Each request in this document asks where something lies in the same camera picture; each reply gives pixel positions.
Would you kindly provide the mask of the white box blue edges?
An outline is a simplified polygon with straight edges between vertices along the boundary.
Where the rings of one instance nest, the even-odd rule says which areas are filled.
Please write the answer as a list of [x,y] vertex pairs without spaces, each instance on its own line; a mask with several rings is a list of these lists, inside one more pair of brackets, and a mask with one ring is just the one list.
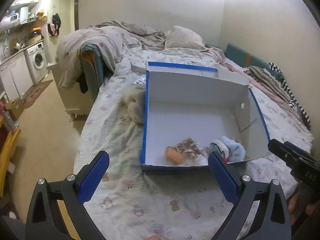
[[221,136],[242,144],[245,161],[268,155],[270,135],[248,78],[212,67],[146,63],[143,171],[206,169],[206,161],[173,165],[165,150],[187,138],[208,146]]

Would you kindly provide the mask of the yellow wooden rack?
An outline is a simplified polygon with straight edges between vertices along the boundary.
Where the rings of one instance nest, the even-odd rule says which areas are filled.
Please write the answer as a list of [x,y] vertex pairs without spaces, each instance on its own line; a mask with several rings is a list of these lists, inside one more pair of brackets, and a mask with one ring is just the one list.
[[16,129],[15,132],[9,132],[1,149],[1,198],[4,196],[4,184],[9,168],[10,158],[15,152],[16,143],[20,134],[20,128]]

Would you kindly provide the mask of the white washing machine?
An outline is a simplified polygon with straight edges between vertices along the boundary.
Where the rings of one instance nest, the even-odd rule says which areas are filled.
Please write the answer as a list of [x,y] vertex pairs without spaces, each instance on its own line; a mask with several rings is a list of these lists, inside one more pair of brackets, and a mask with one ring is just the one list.
[[24,50],[24,56],[33,84],[38,84],[48,74],[43,42],[37,42]]

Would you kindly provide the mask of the light blue fluffy sock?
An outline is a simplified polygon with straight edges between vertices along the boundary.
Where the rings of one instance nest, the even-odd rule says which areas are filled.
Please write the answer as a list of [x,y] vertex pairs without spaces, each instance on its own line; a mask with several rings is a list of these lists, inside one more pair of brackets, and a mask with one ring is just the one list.
[[245,159],[246,150],[242,144],[226,136],[215,139],[210,143],[211,151],[218,152],[221,158],[228,163],[243,161]]

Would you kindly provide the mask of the brown door mat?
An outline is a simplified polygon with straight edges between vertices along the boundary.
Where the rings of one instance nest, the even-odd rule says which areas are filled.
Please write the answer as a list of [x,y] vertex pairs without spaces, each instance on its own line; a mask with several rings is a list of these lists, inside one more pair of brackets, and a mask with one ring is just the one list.
[[31,89],[29,89],[24,96],[24,108],[28,109],[31,107],[52,82],[53,80],[47,80],[33,85],[33,87],[31,87]]

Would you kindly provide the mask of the white kitchen cabinet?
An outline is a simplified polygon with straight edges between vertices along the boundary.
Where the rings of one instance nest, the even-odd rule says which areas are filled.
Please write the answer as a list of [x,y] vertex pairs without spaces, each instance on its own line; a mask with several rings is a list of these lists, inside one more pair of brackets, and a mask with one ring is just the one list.
[[1,85],[9,101],[21,98],[33,86],[23,52],[1,64]]

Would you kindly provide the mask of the beige pillow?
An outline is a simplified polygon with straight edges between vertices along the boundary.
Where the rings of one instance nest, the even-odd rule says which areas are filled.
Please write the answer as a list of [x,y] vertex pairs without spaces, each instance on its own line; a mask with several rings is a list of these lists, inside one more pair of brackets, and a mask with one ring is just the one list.
[[196,32],[175,25],[166,33],[165,48],[205,50],[203,38]]

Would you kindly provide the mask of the cardboard box on floor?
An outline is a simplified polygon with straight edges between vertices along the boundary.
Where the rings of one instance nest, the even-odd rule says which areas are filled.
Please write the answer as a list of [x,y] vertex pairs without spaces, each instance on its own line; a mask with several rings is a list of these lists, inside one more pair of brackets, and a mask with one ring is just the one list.
[[17,121],[24,111],[24,104],[21,98],[16,98],[6,103],[5,108],[9,112],[12,120]]

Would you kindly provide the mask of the orange soft item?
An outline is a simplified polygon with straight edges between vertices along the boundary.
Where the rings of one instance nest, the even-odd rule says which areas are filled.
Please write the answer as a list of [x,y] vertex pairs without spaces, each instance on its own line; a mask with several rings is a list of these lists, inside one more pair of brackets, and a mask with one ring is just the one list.
[[181,165],[185,162],[185,157],[176,148],[168,146],[165,150],[165,157],[167,161],[173,165]]

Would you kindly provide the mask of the beige crumpled duvet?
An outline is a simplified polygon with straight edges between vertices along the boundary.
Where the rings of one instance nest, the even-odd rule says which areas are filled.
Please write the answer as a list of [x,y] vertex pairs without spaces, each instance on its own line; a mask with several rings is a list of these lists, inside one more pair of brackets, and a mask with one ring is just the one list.
[[59,87],[71,89],[84,71],[80,63],[80,51],[84,45],[97,46],[107,70],[114,73],[116,64],[123,57],[123,46],[128,46],[131,38],[135,38],[142,49],[153,51],[163,50],[166,40],[161,30],[123,21],[91,25],[64,36],[57,46],[55,58],[62,72]]

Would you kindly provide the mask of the black white striped cloth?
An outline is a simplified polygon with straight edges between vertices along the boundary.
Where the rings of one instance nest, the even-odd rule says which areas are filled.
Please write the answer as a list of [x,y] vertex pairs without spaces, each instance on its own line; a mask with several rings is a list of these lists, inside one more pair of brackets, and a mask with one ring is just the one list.
[[272,62],[269,63],[269,67],[270,67],[271,71],[278,72],[281,75],[281,78],[280,78],[281,86],[284,89],[284,91],[287,92],[287,94],[289,95],[289,98],[290,98],[289,106],[291,108],[297,107],[298,113],[300,114],[300,117],[302,118],[303,124],[307,127],[308,130],[310,130],[311,129],[311,121],[310,121],[309,115],[307,114],[305,109],[299,104],[296,97],[292,93],[291,89],[287,85],[283,72]]

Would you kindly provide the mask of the cream fluffy blanket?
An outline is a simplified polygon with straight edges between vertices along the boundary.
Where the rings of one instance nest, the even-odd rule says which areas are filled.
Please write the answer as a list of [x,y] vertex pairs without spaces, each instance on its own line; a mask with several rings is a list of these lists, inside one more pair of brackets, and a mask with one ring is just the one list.
[[121,101],[136,124],[144,124],[145,85],[129,85],[123,89]]

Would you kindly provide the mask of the teal bed footboard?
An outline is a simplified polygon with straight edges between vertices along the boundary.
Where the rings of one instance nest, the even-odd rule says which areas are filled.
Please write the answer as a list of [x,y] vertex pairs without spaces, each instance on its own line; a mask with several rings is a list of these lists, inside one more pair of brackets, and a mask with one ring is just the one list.
[[95,100],[100,87],[110,80],[113,72],[107,67],[98,46],[95,44],[86,44],[81,47],[80,62],[88,91],[91,98]]

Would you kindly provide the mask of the teal headboard cushion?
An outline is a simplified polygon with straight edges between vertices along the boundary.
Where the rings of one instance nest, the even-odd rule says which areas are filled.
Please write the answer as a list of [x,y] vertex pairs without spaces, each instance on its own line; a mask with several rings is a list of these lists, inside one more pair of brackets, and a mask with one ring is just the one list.
[[249,52],[231,43],[227,44],[227,47],[225,50],[225,56],[242,68],[247,68],[249,66],[256,66],[256,67],[266,69],[277,80],[281,80],[284,78],[282,72],[279,70],[279,68],[276,65],[271,66],[270,63],[266,63],[265,61],[259,59],[258,57],[250,54]]

